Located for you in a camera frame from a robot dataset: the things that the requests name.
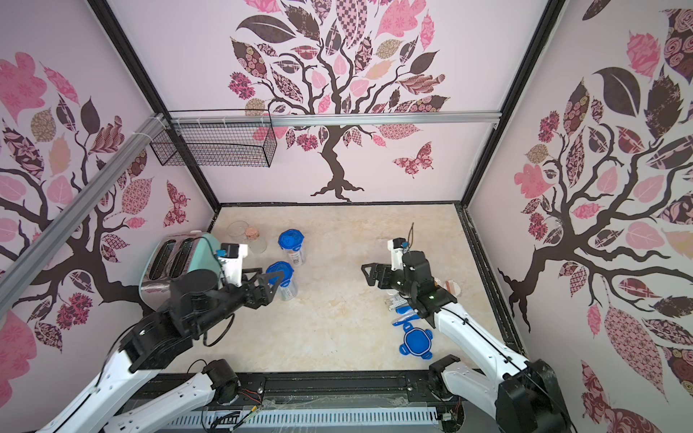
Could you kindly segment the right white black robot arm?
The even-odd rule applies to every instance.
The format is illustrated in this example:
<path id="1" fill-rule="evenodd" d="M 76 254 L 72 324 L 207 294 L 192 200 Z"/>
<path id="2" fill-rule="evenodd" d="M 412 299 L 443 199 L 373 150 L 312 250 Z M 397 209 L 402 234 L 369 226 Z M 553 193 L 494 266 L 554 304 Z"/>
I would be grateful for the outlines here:
<path id="1" fill-rule="evenodd" d="M 494 418 L 502 432 L 569 432 L 568 414 L 556 373 L 545 362 L 531 362 L 479 325 L 431 274 L 420 251 L 391 252 L 391 263 L 366 263 L 368 285 L 394 290 L 421 318 L 454 342 L 475 363 L 455 357 L 430 367 L 432 391 L 442 400 L 460 397 Z"/>

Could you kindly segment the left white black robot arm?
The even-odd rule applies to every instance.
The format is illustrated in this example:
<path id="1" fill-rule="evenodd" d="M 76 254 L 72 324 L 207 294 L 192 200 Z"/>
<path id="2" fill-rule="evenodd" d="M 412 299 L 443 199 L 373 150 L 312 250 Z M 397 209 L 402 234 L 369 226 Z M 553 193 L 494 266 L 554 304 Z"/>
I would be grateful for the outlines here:
<path id="1" fill-rule="evenodd" d="M 45 432 L 146 432 L 211 402 L 229 403 L 240 386 L 228 362 L 208 363 L 178 388 L 130 414 L 117 412 L 145 384 L 193 347 L 211 328 L 232 320 L 237 310 L 257 310 L 274 300 L 282 272 L 254 276 L 238 285 L 223 284 L 210 270 L 196 270 L 173 281 L 169 299 L 124 331 L 95 379 L 53 420 Z"/>

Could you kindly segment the blue toothbrush case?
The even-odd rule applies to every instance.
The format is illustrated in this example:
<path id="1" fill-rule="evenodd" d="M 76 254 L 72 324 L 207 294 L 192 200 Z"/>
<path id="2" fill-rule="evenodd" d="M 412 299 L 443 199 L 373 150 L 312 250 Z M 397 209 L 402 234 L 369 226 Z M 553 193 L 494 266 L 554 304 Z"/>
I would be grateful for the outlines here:
<path id="1" fill-rule="evenodd" d="M 409 306 L 400 306 L 395 309 L 395 313 L 396 318 L 392 322 L 394 327 L 403 326 L 405 323 L 409 323 L 420 318 L 418 314 Z"/>

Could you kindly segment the detached blue container lid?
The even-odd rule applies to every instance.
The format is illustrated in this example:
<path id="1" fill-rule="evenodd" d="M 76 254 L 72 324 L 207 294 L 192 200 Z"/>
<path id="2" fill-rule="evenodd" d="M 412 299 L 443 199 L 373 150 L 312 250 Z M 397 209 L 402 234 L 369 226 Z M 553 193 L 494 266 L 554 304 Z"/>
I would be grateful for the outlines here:
<path id="1" fill-rule="evenodd" d="M 417 328 L 410 322 L 402 325 L 404 337 L 402 344 L 399 346 L 399 353 L 407 357 L 419 357 L 423 360 L 432 359 L 432 341 L 433 335 L 431 330 Z"/>

